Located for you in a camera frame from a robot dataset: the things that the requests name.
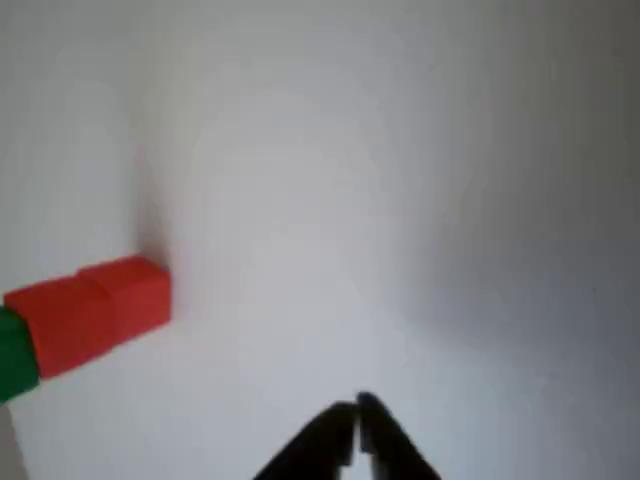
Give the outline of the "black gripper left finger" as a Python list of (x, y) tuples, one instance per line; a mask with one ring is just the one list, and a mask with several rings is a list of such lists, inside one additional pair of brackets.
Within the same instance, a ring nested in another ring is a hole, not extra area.
[(357, 407), (335, 402), (307, 423), (255, 476), (256, 480), (335, 480), (351, 464)]

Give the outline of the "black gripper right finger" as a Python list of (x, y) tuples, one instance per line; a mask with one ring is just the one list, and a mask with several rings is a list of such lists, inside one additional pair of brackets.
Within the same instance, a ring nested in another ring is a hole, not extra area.
[(375, 394), (359, 392), (357, 405), (361, 451), (371, 457), (374, 479), (441, 479)]

